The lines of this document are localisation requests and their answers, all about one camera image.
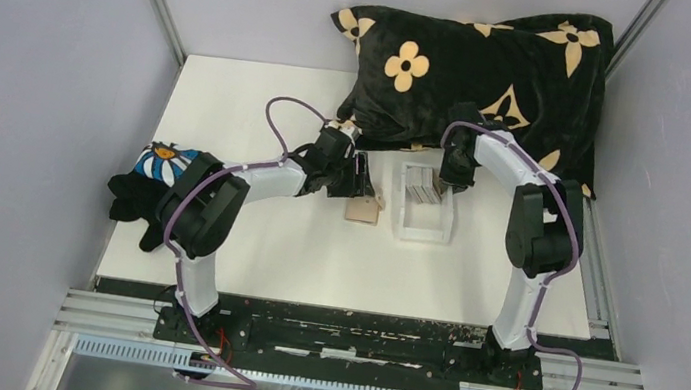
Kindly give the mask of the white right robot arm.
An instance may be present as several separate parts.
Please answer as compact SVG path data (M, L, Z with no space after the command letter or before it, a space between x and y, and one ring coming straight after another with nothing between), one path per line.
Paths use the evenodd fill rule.
M511 197L505 248L512 274L497 319L488 327L478 357L479 374L502 384L536 353L536 327L545 292L571 271L581 256L583 193L525 151L505 124L486 119L473 103L448 111L439 170L442 185L460 193L487 169Z

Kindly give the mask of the clear plastic card box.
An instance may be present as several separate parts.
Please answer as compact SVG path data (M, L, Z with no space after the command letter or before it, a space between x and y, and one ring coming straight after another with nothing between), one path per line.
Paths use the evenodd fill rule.
M394 198L391 209L393 233L400 241L447 245L451 240L454 225L454 197L446 188L435 167L437 187L441 190L441 204L418 204L410 198L404 188L404 172L408 165L433 167L428 164L402 162L394 178Z

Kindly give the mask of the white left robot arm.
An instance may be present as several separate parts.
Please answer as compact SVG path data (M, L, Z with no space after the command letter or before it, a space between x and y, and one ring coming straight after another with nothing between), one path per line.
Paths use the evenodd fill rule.
M353 124L326 125L315 142L268 162L229 165L204 152L175 181L156 216L175 255L176 297L185 310L179 327L188 340L204 344L218 330L217 251L245 204L321 190L329 198L375 196L366 154L356 151L359 135Z

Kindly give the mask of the beige leather card holder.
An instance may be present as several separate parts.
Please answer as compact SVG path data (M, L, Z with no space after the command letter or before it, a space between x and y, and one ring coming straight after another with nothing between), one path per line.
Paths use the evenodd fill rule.
M354 196L345 203L344 220L355 224L376 226L386 202L380 192L372 195Z

